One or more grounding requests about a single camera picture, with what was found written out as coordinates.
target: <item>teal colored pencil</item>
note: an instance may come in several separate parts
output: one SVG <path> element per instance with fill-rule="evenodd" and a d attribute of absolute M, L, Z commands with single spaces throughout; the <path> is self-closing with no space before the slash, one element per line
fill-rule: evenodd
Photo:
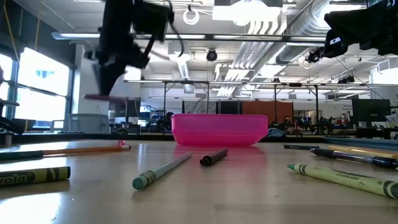
<path fill-rule="evenodd" d="M 161 178 L 168 171 L 174 169 L 175 167 L 189 159 L 191 156 L 192 152 L 186 152 L 184 155 L 172 159 L 171 161 L 168 161 L 156 167 L 155 169 L 148 170 L 147 172 L 141 174 L 132 181 L 132 187 L 134 187 L 134 189 L 136 190 L 143 189 L 149 184 L 155 182 L 157 179 Z"/>

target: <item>crayon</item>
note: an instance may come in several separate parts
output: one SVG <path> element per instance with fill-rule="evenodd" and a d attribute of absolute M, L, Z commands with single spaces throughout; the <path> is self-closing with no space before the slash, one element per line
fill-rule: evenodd
<path fill-rule="evenodd" d="M 349 172 L 332 170 L 308 164 L 297 163 L 296 165 L 287 165 L 287 167 L 294 170 L 294 172 L 298 174 L 303 174 L 389 198 L 398 199 L 398 182 L 382 180 L 375 177 L 352 174 Z"/>
<path fill-rule="evenodd" d="M 204 156 L 203 159 L 199 161 L 200 165 L 203 166 L 211 166 L 217 161 L 219 161 L 221 158 L 226 156 L 228 153 L 228 149 L 220 149 L 219 151 L 213 152 L 207 156 Z"/>
<path fill-rule="evenodd" d="M 166 174 L 168 171 L 174 169 L 187 159 L 189 159 L 192 156 L 192 152 L 186 152 L 184 155 L 172 159 L 171 161 L 168 161 L 155 169 L 148 170 L 147 172 L 142 173 L 140 176 L 136 177 L 132 181 L 132 187 L 136 190 L 141 190 L 144 187 L 148 186 L 149 184 L 155 182 L 157 179 L 161 178 L 164 174 Z"/>
<path fill-rule="evenodd" d="M 107 147 L 88 147 L 88 148 L 79 148 L 79 149 L 39 150 L 39 151 L 26 151 L 26 152 L 2 152 L 2 153 L 0 153 L 0 161 L 43 158 L 44 156 L 56 155 L 56 154 L 122 151 L 122 150 L 128 150 L 128 149 L 131 149 L 131 146 L 107 146 Z"/>
<path fill-rule="evenodd" d="M 53 182 L 70 177 L 70 167 L 52 167 L 0 172 L 0 187 Z"/>
<path fill-rule="evenodd" d="M 379 156 L 365 156 L 349 152 L 339 152 L 331 149 L 310 149 L 310 152 L 318 156 L 324 156 L 332 159 L 344 159 L 347 161 L 362 162 L 365 164 L 371 164 L 378 167 L 395 169 L 398 167 L 398 161 L 396 159 L 379 157 Z"/>
<path fill-rule="evenodd" d="M 375 149 L 366 149 L 358 147 L 342 147 L 342 146 L 329 146 L 329 149 L 340 151 L 340 152 L 350 152 L 355 154 L 362 154 L 367 156 L 380 156 L 391 159 L 398 159 L 398 153 L 389 151 L 380 151 Z"/>
<path fill-rule="evenodd" d="M 284 145 L 285 149 L 319 149 L 319 146 L 298 146 L 298 145 Z"/>

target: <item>yellow-green crayon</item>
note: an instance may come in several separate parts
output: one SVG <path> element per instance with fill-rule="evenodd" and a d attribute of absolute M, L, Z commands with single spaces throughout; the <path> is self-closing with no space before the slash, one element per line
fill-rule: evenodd
<path fill-rule="evenodd" d="M 0 187 L 66 180 L 70 167 L 52 167 L 0 172 Z"/>
<path fill-rule="evenodd" d="M 398 199 L 398 182 L 382 180 L 365 175 L 352 174 L 324 167 L 311 166 L 308 164 L 287 165 L 298 174 L 327 180 L 336 184 L 353 187 L 389 198 Z"/>

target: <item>security camera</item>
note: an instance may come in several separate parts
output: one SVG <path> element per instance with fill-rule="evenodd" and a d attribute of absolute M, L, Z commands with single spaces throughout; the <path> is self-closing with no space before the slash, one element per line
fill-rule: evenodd
<path fill-rule="evenodd" d="M 210 49 L 206 56 L 207 61 L 214 62 L 217 60 L 217 53 L 215 49 Z"/>

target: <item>ceiling light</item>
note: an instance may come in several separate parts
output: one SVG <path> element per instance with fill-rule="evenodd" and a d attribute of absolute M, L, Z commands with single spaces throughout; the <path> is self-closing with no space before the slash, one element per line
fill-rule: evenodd
<path fill-rule="evenodd" d="M 191 35 L 191 34 L 181 34 L 181 39 L 192 39 L 192 40 L 203 40 L 206 38 L 205 35 Z M 178 35 L 176 34 L 166 34 L 166 39 L 175 39 L 178 40 Z"/>
<path fill-rule="evenodd" d="M 163 83 L 160 80 L 125 80 L 124 82 L 128 83 Z"/>
<path fill-rule="evenodd" d="M 301 46 L 308 46 L 308 47 L 324 47 L 325 44 L 323 43 L 286 43 L 288 46 L 294 46 L 294 47 L 301 47 Z"/>
<path fill-rule="evenodd" d="M 75 2 L 104 2 L 102 0 L 74 0 Z"/>
<path fill-rule="evenodd" d="M 100 34 L 69 34 L 69 33 L 59 33 L 60 37 L 66 38 L 66 39 L 98 39 L 100 37 Z"/>
<path fill-rule="evenodd" d="M 169 2 L 166 0 L 166 1 L 159 1 L 159 0 L 155 0 L 155 1 L 153 1 L 153 0 L 146 0 L 147 2 L 150 2 L 150 3 L 156 3 L 156 4 L 165 4 L 165 5 L 169 5 Z M 202 6 L 203 5 L 203 2 L 201 2 L 201 1 L 179 1 L 179 0 L 176 0 L 176 1 L 171 1 L 171 3 L 173 4 L 173 6 L 176 6 L 176 5 L 196 5 L 196 6 Z"/>
<path fill-rule="evenodd" d="M 209 82 L 210 84 L 225 84 L 225 85 L 240 85 L 243 84 L 243 82 Z"/>

